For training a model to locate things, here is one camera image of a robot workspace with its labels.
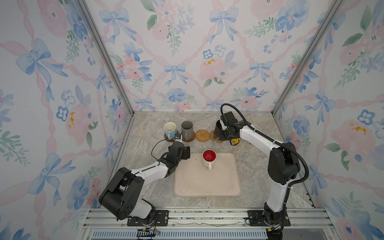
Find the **rattan woven round coaster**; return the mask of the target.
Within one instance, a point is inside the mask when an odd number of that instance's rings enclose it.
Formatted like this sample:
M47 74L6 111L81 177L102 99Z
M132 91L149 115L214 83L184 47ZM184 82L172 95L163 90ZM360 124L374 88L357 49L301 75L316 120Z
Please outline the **rattan woven round coaster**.
M207 130L198 130L196 132L196 139L199 142L207 142L210 140L211 134Z

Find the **yellow mug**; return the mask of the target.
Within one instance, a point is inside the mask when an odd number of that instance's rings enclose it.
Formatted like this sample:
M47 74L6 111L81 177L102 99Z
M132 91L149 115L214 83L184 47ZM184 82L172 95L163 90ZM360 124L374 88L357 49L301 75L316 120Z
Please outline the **yellow mug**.
M236 146L236 145L238 145L240 143L240 139L239 138L235 138L235 139L231 139L230 140L230 144L232 145L232 146Z

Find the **light blue mug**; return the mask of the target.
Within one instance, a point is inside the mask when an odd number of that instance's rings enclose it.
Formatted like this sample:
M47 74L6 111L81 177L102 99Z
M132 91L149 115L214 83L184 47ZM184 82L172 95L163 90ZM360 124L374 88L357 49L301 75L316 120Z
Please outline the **light blue mug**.
M164 124L164 133L169 139L173 139L177 133L177 125L174 122Z

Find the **red mug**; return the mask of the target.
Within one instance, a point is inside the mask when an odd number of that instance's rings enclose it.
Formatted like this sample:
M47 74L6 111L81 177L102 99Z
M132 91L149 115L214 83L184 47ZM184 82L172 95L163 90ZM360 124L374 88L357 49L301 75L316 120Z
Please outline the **red mug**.
M215 161L217 159L217 153L214 150L205 150L202 153L202 157L203 166L208 170L212 170L216 163Z

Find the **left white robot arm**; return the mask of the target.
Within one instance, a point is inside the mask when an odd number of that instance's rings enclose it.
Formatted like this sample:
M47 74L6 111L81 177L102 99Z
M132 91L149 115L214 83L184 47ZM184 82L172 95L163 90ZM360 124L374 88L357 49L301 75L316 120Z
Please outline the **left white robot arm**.
M120 168L100 195L100 205L109 210L118 221L128 219L129 224L142 226L154 224L156 207L142 198L144 187L169 177L182 160L190 157L190 147L174 142L159 160L149 166L137 170Z

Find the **cork paw print coaster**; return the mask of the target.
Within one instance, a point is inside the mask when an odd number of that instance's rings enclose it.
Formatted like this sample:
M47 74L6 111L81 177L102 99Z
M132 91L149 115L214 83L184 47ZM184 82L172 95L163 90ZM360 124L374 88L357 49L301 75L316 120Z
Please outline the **cork paw print coaster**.
M220 139L219 139L219 137L215 134L215 131L211 131L210 132L210 140L211 141L214 141L214 142L217 142L217 143L219 143L219 144L221 144L223 141L221 141Z

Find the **white mug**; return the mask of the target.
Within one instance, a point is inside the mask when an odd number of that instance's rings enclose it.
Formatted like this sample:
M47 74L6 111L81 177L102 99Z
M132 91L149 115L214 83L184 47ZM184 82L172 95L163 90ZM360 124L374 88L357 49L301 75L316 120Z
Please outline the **white mug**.
M251 125L254 129L254 132L260 132L261 128L258 125Z

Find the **dark wooden coaster white marks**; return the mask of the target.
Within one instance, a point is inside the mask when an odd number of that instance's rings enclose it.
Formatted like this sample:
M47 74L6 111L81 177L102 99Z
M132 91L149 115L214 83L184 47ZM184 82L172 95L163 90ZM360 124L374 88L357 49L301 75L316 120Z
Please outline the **dark wooden coaster white marks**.
M165 138L165 140L166 140L167 142L170 142L170 143L175 142L175 141L174 141L174 138L173 138L173 139L169 139L169 138L167 137L167 135L164 135L164 138Z

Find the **plain brown wooden coaster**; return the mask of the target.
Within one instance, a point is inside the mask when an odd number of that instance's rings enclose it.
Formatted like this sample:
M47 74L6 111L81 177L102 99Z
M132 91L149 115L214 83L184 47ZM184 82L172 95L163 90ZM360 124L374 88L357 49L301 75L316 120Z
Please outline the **plain brown wooden coaster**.
M192 142L195 138L196 138L196 133L195 132L193 132L192 137L189 138L189 139L185 139L184 136L182 135L182 141L183 142L187 142L187 143Z

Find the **black mug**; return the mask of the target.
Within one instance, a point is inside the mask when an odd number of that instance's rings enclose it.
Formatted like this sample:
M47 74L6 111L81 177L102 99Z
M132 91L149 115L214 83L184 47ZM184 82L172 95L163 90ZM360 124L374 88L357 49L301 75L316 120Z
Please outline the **black mug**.
M223 129L222 129L222 124L221 124L220 120L218 120L216 122L215 129L213 132L213 139L215 141L220 141L220 142L223 142L225 140L224 134L223 134Z

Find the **grey mug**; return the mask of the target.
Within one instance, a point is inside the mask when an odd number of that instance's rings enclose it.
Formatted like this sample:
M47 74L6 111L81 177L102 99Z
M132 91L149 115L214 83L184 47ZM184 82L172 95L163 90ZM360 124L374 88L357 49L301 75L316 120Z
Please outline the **grey mug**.
M184 121L182 122L182 135L184 136L185 139L189 139L192 137L192 134L193 134L193 123L191 121Z

